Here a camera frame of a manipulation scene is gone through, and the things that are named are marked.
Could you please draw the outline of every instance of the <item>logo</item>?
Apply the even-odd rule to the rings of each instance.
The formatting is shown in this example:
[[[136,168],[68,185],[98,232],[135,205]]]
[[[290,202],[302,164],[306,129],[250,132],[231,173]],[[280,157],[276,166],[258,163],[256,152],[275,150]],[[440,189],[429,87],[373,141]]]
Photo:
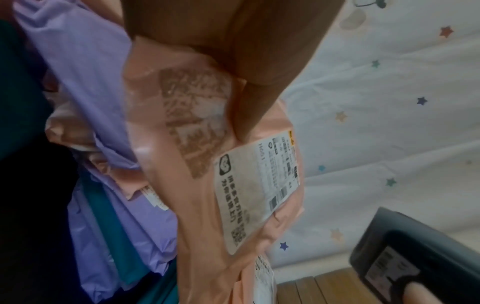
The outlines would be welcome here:
[[[230,156],[225,154],[220,158],[220,176],[229,173],[232,170],[232,164],[230,163]]]

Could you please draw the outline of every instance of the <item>red star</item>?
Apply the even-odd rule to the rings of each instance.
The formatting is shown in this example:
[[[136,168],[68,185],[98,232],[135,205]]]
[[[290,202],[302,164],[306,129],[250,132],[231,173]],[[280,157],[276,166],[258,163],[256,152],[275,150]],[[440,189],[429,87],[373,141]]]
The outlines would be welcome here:
[[[450,34],[453,33],[453,32],[455,32],[455,31],[452,30],[452,27],[448,26],[448,27],[445,27],[445,28],[441,29],[440,36],[445,36],[445,38],[448,38],[450,36]]]

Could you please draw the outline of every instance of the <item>stack of packages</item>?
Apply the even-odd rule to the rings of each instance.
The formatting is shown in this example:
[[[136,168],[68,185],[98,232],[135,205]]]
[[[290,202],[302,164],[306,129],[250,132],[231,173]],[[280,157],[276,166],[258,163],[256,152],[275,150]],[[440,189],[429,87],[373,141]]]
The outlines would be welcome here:
[[[177,292],[182,304],[273,303],[264,253],[304,198],[283,102],[241,143],[226,112],[243,81],[212,58],[142,37],[132,44],[75,0],[14,9],[51,69],[47,137],[80,164],[68,212],[90,298],[155,272],[163,280],[142,303],[178,302]]]

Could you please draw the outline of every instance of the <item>white shipping label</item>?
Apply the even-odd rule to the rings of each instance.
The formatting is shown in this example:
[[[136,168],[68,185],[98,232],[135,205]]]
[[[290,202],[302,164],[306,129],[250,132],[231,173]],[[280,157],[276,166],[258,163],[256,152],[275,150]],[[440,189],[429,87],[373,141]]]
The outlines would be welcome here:
[[[391,302],[390,288],[392,281],[397,281],[404,276],[417,276],[420,270],[406,258],[387,247],[370,267],[365,278],[369,281],[384,298]]]
[[[261,255],[255,260],[253,304],[273,304],[275,299],[274,271]]]
[[[233,149],[214,168],[223,237],[235,254],[300,185],[292,132]]]
[[[147,186],[140,190],[142,194],[147,198],[147,200],[152,204],[153,207],[158,207],[162,210],[168,210],[169,208],[165,205],[157,195],[157,193],[150,187]]]

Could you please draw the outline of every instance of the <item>blue star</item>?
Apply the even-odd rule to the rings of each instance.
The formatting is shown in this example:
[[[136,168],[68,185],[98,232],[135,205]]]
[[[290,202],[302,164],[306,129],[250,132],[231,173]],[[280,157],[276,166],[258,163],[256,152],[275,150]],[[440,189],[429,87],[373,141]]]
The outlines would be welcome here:
[[[287,248],[289,248],[289,247],[287,246],[287,242],[285,242],[285,243],[280,243],[280,249],[283,249],[284,251],[286,251]]]
[[[397,181],[394,178],[389,178],[386,180],[386,185],[393,187],[395,184],[397,184]]]
[[[425,97],[418,98],[418,102],[416,104],[424,106],[428,100]]]

